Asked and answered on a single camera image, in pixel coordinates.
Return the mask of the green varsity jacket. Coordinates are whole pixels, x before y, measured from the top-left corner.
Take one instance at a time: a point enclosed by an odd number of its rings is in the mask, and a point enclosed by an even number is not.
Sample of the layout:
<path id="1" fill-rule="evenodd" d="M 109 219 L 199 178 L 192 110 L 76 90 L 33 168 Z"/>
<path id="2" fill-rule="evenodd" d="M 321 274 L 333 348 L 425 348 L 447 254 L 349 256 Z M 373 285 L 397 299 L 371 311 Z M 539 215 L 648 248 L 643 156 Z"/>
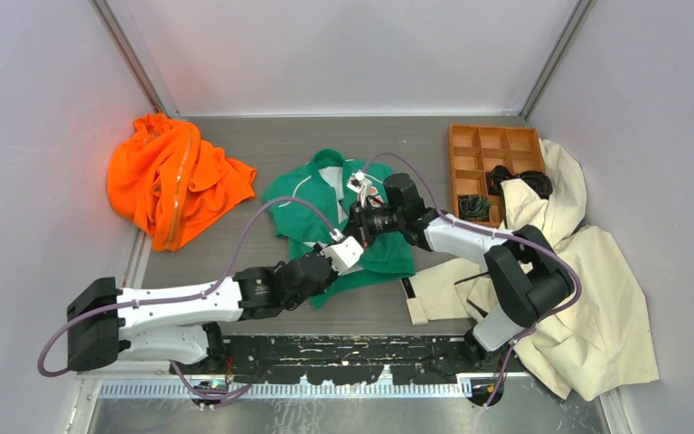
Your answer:
<path id="1" fill-rule="evenodd" d="M 321 241 L 330 241 L 330 226 L 345 228 L 350 206 L 357 195 L 347 187 L 350 176 L 365 162 L 346 158 L 336 150 L 323 149 L 311 161 L 276 178 L 263 193 L 264 202 L 279 197 L 302 199 L 328 220 L 323 222 L 315 212 L 297 202 L 271 205 L 267 211 L 276 236 L 288 240 L 291 259 L 310 252 Z M 381 234 L 364 251 L 359 262 L 345 276 L 338 278 L 322 295 L 311 297 L 314 308 L 323 307 L 329 297 L 344 291 L 386 283 L 416 274 L 411 247 L 397 232 Z"/>

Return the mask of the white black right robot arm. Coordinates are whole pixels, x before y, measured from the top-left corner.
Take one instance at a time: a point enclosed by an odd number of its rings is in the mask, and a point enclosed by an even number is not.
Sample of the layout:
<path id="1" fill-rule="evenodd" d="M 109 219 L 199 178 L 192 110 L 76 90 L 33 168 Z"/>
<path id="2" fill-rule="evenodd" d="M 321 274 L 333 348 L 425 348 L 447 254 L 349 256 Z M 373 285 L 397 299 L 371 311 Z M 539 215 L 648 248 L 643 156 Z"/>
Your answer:
<path id="1" fill-rule="evenodd" d="M 560 310 L 580 294 L 576 272 L 551 248 L 542 232 L 527 225 L 517 231 L 465 222 L 425 205 L 415 183 L 403 173 L 384 181 L 386 200 L 370 193 L 371 179 L 358 171 L 346 183 L 356 201 L 344 234 L 368 248 L 380 235 L 399 233 L 404 241 L 428 252 L 466 259 L 484 268 L 497 303 L 467 332 L 465 358 L 476 371 L 490 370 L 501 348 Z"/>

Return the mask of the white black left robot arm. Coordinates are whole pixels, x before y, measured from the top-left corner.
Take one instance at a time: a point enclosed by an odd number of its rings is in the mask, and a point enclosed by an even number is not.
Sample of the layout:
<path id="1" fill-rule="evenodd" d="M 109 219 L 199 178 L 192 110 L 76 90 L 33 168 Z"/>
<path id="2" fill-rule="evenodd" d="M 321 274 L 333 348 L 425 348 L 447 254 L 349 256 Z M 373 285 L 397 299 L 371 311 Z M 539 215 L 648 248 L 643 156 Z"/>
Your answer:
<path id="1" fill-rule="evenodd" d="M 215 324 L 294 310 L 324 293 L 350 265 L 329 247 L 203 285 L 132 289 L 98 278 L 67 307 L 67 365 L 84 372 L 117 360 L 168 360 L 216 373 L 228 351 Z"/>

